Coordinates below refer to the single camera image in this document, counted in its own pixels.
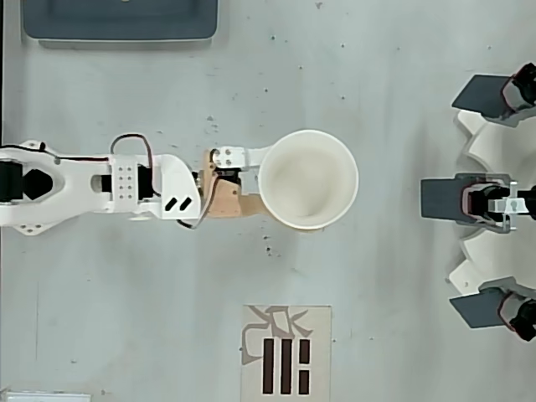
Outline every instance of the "cable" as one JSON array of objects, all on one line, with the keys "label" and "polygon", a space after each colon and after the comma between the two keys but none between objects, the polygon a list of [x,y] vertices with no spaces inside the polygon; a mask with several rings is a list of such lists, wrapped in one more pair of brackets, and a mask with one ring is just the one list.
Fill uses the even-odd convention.
[{"label": "cable", "polygon": [[195,230],[199,227],[201,222],[204,221],[207,214],[209,213],[210,205],[212,205],[212,202],[214,201],[214,195],[216,193],[216,185],[218,184],[218,181],[220,179],[221,177],[219,175],[212,177],[212,180],[210,181],[210,186],[209,186],[209,194],[207,194],[207,198],[206,198],[207,200],[204,203],[203,209],[201,210],[201,214],[199,215],[199,219],[197,220],[197,222],[195,222],[195,224],[188,224],[181,219],[177,219],[178,224],[185,227],[186,229],[191,229],[191,230]]},{"label": "cable", "polygon": [[149,170],[151,170],[151,185],[152,185],[152,192],[157,197],[162,197],[162,195],[154,188],[154,169],[152,164],[152,150],[151,145],[149,145],[149,141],[145,138],[143,134],[140,134],[139,132],[128,132],[127,134],[121,134],[118,136],[110,145],[110,154],[114,154],[114,149],[116,147],[116,144],[120,140],[124,140],[125,138],[139,138],[143,141],[145,144],[145,148],[147,149],[147,160],[149,163]]},{"label": "cable", "polygon": [[51,151],[47,151],[46,145],[44,142],[41,142],[39,144],[39,148],[29,148],[29,147],[22,147],[20,145],[1,145],[0,149],[19,149],[21,151],[28,151],[28,152],[37,152],[37,153],[44,153],[47,155],[50,155],[57,161],[85,161],[85,162],[107,162],[107,157],[59,157],[55,153],[52,153]]},{"label": "cable", "polygon": [[501,300],[501,302],[499,303],[499,306],[497,307],[497,315],[499,316],[499,318],[501,319],[502,323],[506,326],[506,328],[508,328],[510,331],[512,332],[516,332],[516,330],[510,325],[510,322],[506,321],[506,319],[504,319],[503,317],[503,314],[501,313],[503,307],[504,307],[504,303],[506,302],[506,300],[508,300],[508,298],[510,298],[510,296],[513,295],[513,291],[509,291],[507,292],[506,295],[504,295],[503,299]]}]

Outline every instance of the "cup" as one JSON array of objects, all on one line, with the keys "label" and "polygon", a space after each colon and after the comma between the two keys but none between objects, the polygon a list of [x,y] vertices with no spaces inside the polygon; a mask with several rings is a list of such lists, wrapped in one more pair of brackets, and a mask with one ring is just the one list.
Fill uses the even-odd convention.
[{"label": "cup", "polygon": [[316,130],[289,134],[263,155],[259,193],[283,224],[317,230],[341,219],[358,193],[358,167],[348,148]]}]

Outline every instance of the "gray tabletop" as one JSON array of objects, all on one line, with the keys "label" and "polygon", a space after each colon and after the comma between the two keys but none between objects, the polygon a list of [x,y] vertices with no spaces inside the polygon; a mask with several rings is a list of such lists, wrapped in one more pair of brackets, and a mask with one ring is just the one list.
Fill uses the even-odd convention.
[{"label": "gray tabletop", "polygon": [[530,59],[533,2],[224,0],[212,43],[158,49],[39,46],[7,3],[5,142],[91,154],[141,131],[198,166],[310,127],[348,144],[361,181],[310,235],[261,217],[4,229],[2,386],[235,402],[241,306],[329,304],[332,401],[533,401],[534,345],[466,327],[444,279],[460,233],[419,216],[420,179],[459,168],[452,99]]}]

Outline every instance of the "robotic arm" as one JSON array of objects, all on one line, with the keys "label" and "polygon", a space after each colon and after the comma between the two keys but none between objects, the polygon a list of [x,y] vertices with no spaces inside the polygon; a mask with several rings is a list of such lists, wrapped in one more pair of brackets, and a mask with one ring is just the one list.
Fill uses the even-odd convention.
[{"label": "robotic arm", "polygon": [[515,127],[536,116],[536,66],[524,65],[516,74],[473,75],[452,107],[475,111],[490,122]]},{"label": "robotic arm", "polygon": [[[115,154],[117,142],[128,137],[142,139],[147,155]],[[95,212],[151,214],[195,229],[206,216],[263,213],[264,204],[256,194],[241,194],[239,173],[249,164],[236,160],[240,149],[244,150],[206,152],[204,170],[198,173],[174,155],[153,156],[147,139],[135,133],[118,137],[110,154],[99,156],[63,155],[38,141],[4,145],[0,147],[0,226],[38,235],[64,220]],[[219,156],[226,152],[222,163]]]},{"label": "robotic arm", "polygon": [[518,190],[507,174],[458,173],[420,182],[420,214],[507,234],[518,215],[536,219],[536,186]]}]

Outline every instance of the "printed symbol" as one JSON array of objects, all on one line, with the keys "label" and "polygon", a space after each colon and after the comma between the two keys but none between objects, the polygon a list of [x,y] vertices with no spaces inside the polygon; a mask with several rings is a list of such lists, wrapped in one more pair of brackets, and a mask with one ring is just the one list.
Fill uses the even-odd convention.
[{"label": "printed symbol", "polygon": [[[280,377],[280,394],[292,394],[292,339],[281,340],[281,377]],[[263,342],[262,356],[262,393],[274,394],[274,352],[275,339],[265,338]],[[311,363],[311,341],[309,339],[300,339],[298,351],[299,364]],[[310,371],[300,369],[298,371],[298,394],[309,395]]]}]

